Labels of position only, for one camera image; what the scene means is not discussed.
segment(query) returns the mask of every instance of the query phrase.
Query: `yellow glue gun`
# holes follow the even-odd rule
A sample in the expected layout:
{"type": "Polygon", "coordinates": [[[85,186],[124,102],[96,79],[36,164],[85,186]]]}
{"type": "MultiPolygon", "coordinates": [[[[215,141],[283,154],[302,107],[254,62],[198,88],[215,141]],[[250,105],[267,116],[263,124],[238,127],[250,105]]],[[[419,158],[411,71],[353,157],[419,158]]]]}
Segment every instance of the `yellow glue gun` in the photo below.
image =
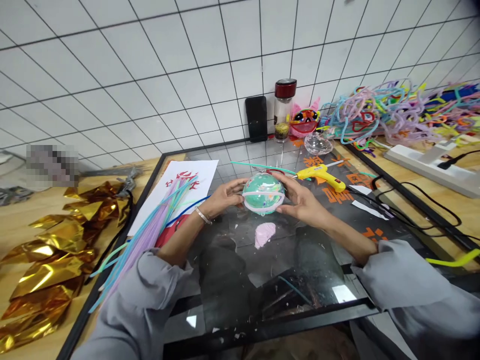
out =
{"type": "Polygon", "coordinates": [[[328,167],[324,164],[321,164],[320,166],[308,167],[297,172],[294,178],[296,177],[300,180],[304,180],[307,178],[318,177],[326,180],[327,184],[334,188],[337,193],[341,193],[343,190],[345,190],[345,183],[338,180],[335,176],[330,175],[327,172],[327,169],[328,167]]]}

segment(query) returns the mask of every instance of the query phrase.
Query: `person's right hand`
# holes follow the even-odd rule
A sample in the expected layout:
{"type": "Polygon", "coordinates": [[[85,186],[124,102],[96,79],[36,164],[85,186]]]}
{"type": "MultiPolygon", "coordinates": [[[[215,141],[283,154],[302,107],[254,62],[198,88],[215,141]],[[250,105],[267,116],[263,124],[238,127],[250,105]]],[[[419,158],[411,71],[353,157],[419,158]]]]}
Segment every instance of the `person's right hand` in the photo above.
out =
{"type": "Polygon", "coordinates": [[[281,181],[286,189],[286,197],[294,205],[280,205],[276,211],[297,218],[304,223],[319,229],[324,229],[335,217],[325,209],[314,194],[300,185],[295,179],[277,172],[273,177],[281,181]]]}

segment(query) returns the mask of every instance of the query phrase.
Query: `glass tabletop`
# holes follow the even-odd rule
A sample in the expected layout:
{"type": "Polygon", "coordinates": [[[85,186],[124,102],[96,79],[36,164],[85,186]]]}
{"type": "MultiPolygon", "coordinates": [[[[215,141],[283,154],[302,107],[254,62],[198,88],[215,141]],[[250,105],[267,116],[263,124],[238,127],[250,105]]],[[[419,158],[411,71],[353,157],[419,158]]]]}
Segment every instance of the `glass tabletop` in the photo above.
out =
{"type": "MultiPolygon", "coordinates": [[[[309,154],[302,142],[240,142],[188,152],[185,160],[218,160],[209,194],[230,180],[249,178],[257,169],[231,161],[299,171],[342,160],[335,150],[327,155],[309,154]]],[[[369,186],[371,178],[359,173],[348,159],[328,172],[348,185],[369,186]]],[[[384,220],[352,205],[368,205],[348,190],[336,193],[322,182],[302,181],[336,217],[372,241],[402,239],[418,251],[428,252],[407,228],[395,219],[384,220]]],[[[193,277],[165,327],[165,343],[237,330],[242,324],[261,324],[367,297],[349,271],[352,257],[322,231],[294,218],[272,213],[257,215],[236,207],[228,209],[195,240],[188,260],[193,277]],[[255,229],[274,223],[275,235],[265,246],[255,247],[255,229]]]]}

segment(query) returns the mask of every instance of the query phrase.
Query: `black table frame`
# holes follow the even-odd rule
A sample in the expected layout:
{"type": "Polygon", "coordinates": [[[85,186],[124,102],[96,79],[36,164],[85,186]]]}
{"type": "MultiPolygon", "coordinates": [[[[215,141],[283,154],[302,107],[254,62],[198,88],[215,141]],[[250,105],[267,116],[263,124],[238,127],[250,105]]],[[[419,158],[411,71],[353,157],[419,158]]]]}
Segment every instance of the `black table frame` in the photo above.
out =
{"type": "MultiPolygon", "coordinates": [[[[205,150],[208,148],[214,148],[218,146],[232,145],[236,143],[241,143],[244,141],[249,141],[249,138],[228,141],[224,143],[213,144],[209,146],[200,146],[188,150],[179,150],[164,153],[161,155],[158,163],[156,164],[153,172],[148,179],[145,188],[143,189],[136,205],[133,207],[132,216],[130,222],[123,228],[121,235],[113,246],[112,250],[118,249],[122,244],[127,241],[127,234],[130,230],[130,227],[133,224],[135,217],[138,214],[139,209],[144,204],[147,196],[149,195],[150,190],[152,189],[154,182],[162,168],[162,165],[165,161],[165,158],[171,155],[183,154],[197,150],[205,150]]],[[[365,156],[362,152],[355,149],[352,145],[346,145],[346,147],[357,156],[362,162],[369,166],[377,174],[382,175],[384,180],[394,186],[407,200],[409,200],[414,206],[416,206],[421,212],[423,212],[433,223],[437,225],[448,224],[448,221],[436,213],[431,207],[426,205],[422,200],[420,200],[416,195],[402,186],[398,181],[391,177],[386,171],[381,167],[375,164],[370,158],[365,156]]],[[[471,250],[478,248],[478,245],[475,244],[471,239],[466,237],[461,231],[456,228],[451,228],[447,231],[447,236],[452,239],[454,242],[461,244],[465,249],[471,250]]],[[[83,307],[78,314],[75,323],[73,324],[70,333],[68,334],[65,343],[63,344],[57,360],[67,360],[69,359],[77,346],[80,337],[87,325],[87,322],[90,318],[89,309],[97,301],[99,296],[100,286],[107,280],[112,267],[103,271],[97,278],[93,288],[88,294],[88,297],[83,304],[83,307]]],[[[463,285],[462,288],[468,289],[468,291],[480,291],[480,274],[468,274],[464,276],[456,276],[449,279],[452,283],[457,283],[457,285],[463,285]]],[[[369,298],[357,299],[349,302],[344,302],[340,304],[330,305],[325,308],[319,308],[312,311],[307,311],[295,315],[290,315],[288,317],[278,318],[274,320],[264,321],[260,324],[244,324],[238,326],[236,331],[233,332],[231,329],[219,330],[215,333],[208,333],[201,336],[191,337],[185,340],[175,341],[164,346],[164,358],[175,358],[175,359],[184,359],[201,354],[208,354],[217,351],[222,351],[232,347],[243,346],[251,343],[261,342],[273,338],[278,338],[282,336],[287,336],[290,334],[312,330],[328,325],[333,325],[339,322],[353,320],[357,318],[362,318],[369,315],[377,314],[379,311],[375,305],[371,302],[369,298]],[[235,334],[243,333],[238,339],[234,336],[235,334]]]]}

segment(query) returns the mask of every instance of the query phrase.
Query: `person's left hand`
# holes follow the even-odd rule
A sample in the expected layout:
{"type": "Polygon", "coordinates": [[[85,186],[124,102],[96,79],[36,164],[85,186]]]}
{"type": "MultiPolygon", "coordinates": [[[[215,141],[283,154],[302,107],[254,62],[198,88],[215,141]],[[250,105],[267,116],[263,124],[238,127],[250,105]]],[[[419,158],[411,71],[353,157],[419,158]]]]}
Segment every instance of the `person's left hand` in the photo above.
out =
{"type": "Polygon", "coordinates": [[[248,180],[248,178],[239,178],[220,185],[198,209],[211,220],[220,215],[229,206],[241,204],[244,201],[244,197],[237,193],[244,188],[248,180]]]}

